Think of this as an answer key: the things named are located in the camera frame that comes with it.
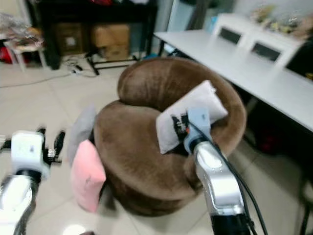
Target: white pillow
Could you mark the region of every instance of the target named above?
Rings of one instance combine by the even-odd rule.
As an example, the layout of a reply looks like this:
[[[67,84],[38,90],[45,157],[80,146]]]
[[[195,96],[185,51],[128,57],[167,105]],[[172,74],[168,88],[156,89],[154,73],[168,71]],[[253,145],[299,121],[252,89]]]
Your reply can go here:
[[[215,91],[210,81],[205,80],[156,118],[156,134],[161,154],[174,149],[181,142],[174,130],[173,116],[182,121],[181,116],[187,113],[188,108],[208,107],[213,124],[228,115]]]

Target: tile floor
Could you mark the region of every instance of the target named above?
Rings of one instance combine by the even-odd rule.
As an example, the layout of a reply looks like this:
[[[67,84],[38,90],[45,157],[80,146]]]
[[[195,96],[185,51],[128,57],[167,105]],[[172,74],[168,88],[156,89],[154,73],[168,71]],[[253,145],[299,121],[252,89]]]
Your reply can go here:
[[[117,99],[116,85],[124,68],[102,70],[96,78],[75,75],[55,78],[31,86],[0,89],[0,135],[10,135],[16,130],[35,130],[47,127],[47,142],[62,128],[69,130],[82,109],[94,103],[100,110]],[[36,82],[52,76],[67,74],[58,71],[28,69],[22,74],[13,65],[0,64],[0,86]],[[66,158],[65,148],[62,151]],[[263,213],[270,235],[295,235],[303,209],[297,192],[300,170],[288,159],[269,158],[249,147],[244,141],[230,156],[230,161],[247,181]],[[10,172],[9,154],[0,157],[0,179]],[[208,235],[213,234],[204,197],[180,211],[157,218],[135,216],[116,201],[114,207],[105,206],[109,200],[107,190],[95,214],[83,211],[73,199],[69,183],[69,166],[54,167],[51,177],[41,184],[37,208],[31,217],[29,235],[78,235],[80,229],[94,230],[98,235]],[[258,234],[262,234],[256,213],[250,207]]]

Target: pillow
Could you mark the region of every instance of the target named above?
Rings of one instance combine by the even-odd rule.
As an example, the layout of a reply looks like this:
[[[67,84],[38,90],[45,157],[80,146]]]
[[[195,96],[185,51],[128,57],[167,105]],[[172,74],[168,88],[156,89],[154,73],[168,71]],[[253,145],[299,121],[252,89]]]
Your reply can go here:
[[[95,212],[106,174],[99,154],[89,140],[79,144],[70,178],[78,204],[89,212]]]
[[[96,115],[96,108],[90,105],[81,112],[72,126],[67,147],[67,159],[70,166],[73,164],[78,145],[90,136]]]
[[[228,112],[215,91],[210,81],[205,80],[156,118],[156,134],[161,154],[167,153],[183,141],[184,126],[188,126],[188,108],[208,107],[211,124],[227,116]],[[181,130],[174,128],[174,124],[181,127]]]

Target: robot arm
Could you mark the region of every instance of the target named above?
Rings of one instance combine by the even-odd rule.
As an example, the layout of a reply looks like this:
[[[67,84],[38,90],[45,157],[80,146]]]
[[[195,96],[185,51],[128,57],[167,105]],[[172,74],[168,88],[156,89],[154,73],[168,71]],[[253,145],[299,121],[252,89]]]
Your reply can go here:
[[[210,136],[208,110],[188,110],[186,150],[193,154],[216,235],[249,235],[242,194],[236,177],[223,161]]]
[[[17,132],[3,145],[11,149],[14,175],[0,186],[0,234],[24,235],[26,223],[35,209],[41,180],[49,177],[52,163],[60,163],[65,132],[55,140],[54,149],[45,148],[45,129]]]

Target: brown armchair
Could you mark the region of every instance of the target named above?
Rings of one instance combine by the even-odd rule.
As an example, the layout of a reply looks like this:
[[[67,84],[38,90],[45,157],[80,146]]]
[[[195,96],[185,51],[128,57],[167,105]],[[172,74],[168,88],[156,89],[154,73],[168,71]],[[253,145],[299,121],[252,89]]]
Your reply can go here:
[[[201,191],[192,156],[160,154],[156,118],[206,79],[229,113],[211,129],[214,142],[228,156],[246,126],[245,108],[228,82],[203,65],[175,57],[145,60],[122,73],[120,100],[98,114],[94,138],[108,184],[126,209],[150,216],[168,214]]]

